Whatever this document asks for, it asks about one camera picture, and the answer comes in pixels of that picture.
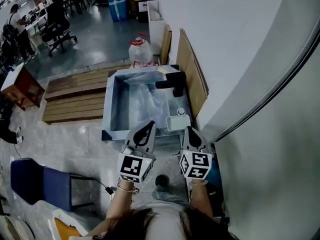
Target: white plastic jug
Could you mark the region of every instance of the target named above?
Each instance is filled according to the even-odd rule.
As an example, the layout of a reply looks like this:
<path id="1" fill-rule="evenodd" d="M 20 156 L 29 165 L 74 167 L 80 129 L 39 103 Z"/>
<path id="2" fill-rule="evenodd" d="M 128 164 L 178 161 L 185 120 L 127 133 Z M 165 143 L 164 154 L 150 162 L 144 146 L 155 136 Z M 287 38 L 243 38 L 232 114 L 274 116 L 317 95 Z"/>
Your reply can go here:
<path id="1" fill-rule="evenodd" d="M 149 67 L 153 65 L 153 53 L 151 51 L 151 46 L 149 42 L 142 39 L 140 36 L 147 37 L 144 33 L 139 33 L 139 36 L 135 39 L 135 42 L 130 42 L 131 46 L 129 48 L 129 58 L 131 65 L 136 67 Z"/>

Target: wooden pallet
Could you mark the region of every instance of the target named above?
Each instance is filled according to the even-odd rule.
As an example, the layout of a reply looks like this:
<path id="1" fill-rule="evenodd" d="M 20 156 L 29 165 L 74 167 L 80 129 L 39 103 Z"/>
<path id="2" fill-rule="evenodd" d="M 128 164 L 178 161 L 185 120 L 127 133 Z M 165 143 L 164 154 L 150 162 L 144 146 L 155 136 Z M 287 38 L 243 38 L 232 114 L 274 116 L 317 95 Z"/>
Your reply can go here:
<path id="1" fill-rule="evenodd" d="M 130 65 L 114 66 L 81 74 L 75 74 L 49 82 L 44 99 L 47 102 L 87 94 L 103 93 L 111 71 L 128 69 Z"/>
<path id="2" fill-rule="evenodd" d="M 129 67 L 109 67 L 50 81 L 42 121 L 52 124 L 103 118 L 109 74 Z"/>
<path id="3" fill-rule="evenodd" d="M 105 92 L 81 95 L 47 102 L 42 121 L 47 124 L 101 119 Z"/>

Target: sink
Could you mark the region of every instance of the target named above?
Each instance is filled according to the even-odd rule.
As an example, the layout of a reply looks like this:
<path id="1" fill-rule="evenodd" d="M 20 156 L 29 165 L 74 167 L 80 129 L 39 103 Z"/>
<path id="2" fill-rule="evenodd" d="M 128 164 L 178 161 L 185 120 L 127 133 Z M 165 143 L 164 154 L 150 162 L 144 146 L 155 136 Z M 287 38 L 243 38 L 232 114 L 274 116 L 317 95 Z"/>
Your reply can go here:
<path id="1" fill-rule="evenodd" d="M 188 99 L 185 91 L 182 97 L 174 97 L 173 88 L 156 88 L 157 81 L 166 80 L 160 68 L 177 72 L 168 65 L 153 66 L 118 70 L 108 78 L 102 121 L 103 141 L 125 140 L 129 130 L 151 120 L 157 126 L 156 137 L 181 133 L 168 131 L 167 117 L 177 115 L 178 108 L 184 108 L 190 116 Z"/>

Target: faucet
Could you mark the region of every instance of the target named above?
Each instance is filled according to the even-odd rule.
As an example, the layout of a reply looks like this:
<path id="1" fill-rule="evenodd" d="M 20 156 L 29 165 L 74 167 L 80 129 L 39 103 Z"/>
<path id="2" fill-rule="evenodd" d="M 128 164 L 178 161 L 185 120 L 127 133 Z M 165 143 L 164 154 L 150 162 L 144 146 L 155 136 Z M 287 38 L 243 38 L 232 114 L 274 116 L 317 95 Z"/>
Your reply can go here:
<path id="1" fill-rule="evenodd" d="M 166 80 L 155 82 L 155 87 L 157 89 L 174 88 L 173 96 L 181 97 L 184 94 L 184 87 L 186 83 L 186 73 L 185 72 L 174 72 L 165 74 Z"/>

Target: orange object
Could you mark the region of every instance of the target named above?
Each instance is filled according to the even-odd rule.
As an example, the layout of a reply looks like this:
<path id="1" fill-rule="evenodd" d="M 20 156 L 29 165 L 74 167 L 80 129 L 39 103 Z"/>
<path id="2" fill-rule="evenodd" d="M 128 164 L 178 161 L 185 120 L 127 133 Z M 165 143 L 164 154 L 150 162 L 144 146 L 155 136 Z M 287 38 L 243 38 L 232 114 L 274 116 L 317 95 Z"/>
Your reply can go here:
<path id="1" fill-rule="evenodd" d="M 54 222 L 61 240 L 69 240 L 69 237 L 81 237 L 81 234 L 75 227 L 64 224 L 58 218 L 54 218 Z"/>

